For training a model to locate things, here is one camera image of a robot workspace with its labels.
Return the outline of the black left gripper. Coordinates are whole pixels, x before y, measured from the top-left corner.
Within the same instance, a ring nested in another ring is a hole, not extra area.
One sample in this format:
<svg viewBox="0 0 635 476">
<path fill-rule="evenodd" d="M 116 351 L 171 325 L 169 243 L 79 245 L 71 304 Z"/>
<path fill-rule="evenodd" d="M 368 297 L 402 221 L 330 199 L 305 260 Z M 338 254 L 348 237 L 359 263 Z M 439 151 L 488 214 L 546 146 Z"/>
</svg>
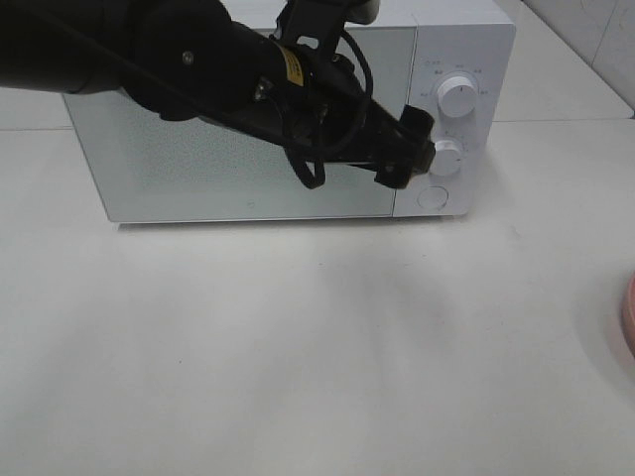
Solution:
<svg viewBox="0 0 635 476">
<path fill-rule="evenodd" d="M 371 171 L 392 189 L 429 172 L 436 155 L 434 117 L 405 105 L 397 120 L 373 98 L 366 55 L 325 58 L 307 46 L 233 44 L 197 55 L 200 117 L 282 147 L 297 163 L 345 163 Z"/>
</svg>

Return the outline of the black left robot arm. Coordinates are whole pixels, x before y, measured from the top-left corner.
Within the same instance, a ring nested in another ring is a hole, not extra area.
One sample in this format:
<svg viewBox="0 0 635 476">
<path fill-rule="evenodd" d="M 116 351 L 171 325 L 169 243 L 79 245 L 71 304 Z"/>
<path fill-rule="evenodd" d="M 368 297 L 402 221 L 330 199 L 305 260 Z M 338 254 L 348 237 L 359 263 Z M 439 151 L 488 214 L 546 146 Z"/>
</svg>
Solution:
<svg viewBox="0 0 635 476">
<path fill-rule="evenodd" d="M 346 25 L 375 1 L 288 1 L 264 36 L 219 1 L 5 1 L 1 83 L 65 94 L 123 90 L 166 121 L 200 119 L 281 147 L 307 188 L 328 164 L 402 189 L 436 155 L 434 118 L 393 116 Z"/>
</svg>

